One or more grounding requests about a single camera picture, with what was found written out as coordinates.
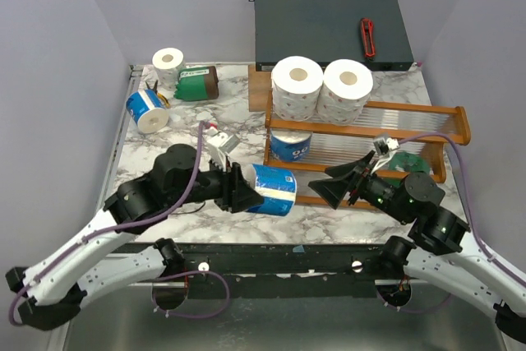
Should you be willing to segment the orange wooden shelf rack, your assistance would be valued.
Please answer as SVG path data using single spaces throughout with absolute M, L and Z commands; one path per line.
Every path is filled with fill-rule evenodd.
M 448 135 L 455 143 L 467 145 L 471 129 L 465 108 L 420 104 L 369 101 L 354 124 L 336 126 L 314 116 L 305 122 L 285 121 L 274 111 L 272 95 L 265 109 L 266 134 L 264 164 L 292 170 L 298 180 L 298 205 L 323 206 L 325 202 L 308 188 L 314 179 L 323 178 L 330 166 L 353 162 L 374 149 L 373 139 L 386 134 L 394 139 L 407 139 L 403 152 L 416 155 L 429 165 L 431 177 L 438 183 L 446 180 L 444 145 Z M 304 159 L 290 162 L 271 153 L 270 132 L 289 130 L 310 132 L 311 144 Z

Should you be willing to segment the white red-dotted paper roll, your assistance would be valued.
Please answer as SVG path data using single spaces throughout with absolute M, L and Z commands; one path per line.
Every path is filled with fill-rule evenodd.
M 291 56 L 278 61 L 271 72 L 276 114 L 288 121 L 312 117 L 323 85 L 322 68 L 309 58 Z

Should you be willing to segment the blue object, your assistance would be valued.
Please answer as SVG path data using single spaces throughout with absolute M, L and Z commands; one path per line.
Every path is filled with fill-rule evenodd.
M 309 153 L 311 138 L 311 132 L 271 129 L 270 150 L 281 161 L 298 161 Z

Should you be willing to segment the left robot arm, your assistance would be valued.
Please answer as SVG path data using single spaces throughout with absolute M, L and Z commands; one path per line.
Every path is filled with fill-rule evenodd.
M 53 330 L 114 290 L 149 279 L 175 280 L 187 264 L 167 238 L 121 262 L 107 262 L 105 257 L 187 203 L 213 201 L 233 214 L 263 203 L 240 164 L 210 164 L 201 172 L 200 159 L 199 148 L 169 147 L 148 173 L 122 184 L 54 254 L 31 267 L 11 268 L 6 273 L 9 289 L 16 293 L 9 310 L 11 324 Z

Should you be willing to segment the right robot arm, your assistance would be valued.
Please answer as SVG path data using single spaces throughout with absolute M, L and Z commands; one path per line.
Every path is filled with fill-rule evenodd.
M 326 169 L 327 178 L 308 186 L 330 207 L 364 200 L 401 224 L 406 238 L 391 237 L 378 258 L 379 271 L 394 279 L 405 273 L 472 304 L 493 318 L 510 338 L 525 341 L 525 274 L 513 270 L 477 239 L 466 221 L 442 206 L 445 193 L 424 172 L 394 186 L 377 175 L 393 155 L 362 159 Z

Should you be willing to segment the green paper roll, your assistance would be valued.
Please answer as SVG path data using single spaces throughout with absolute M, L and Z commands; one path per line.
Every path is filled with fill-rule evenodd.
M 406 173 L 431 173 L 431 167 L 425 159 L 419 155 L 411 154 L 405 151 L 394 154 L 393 158 L 388 163 L 388 170 Z

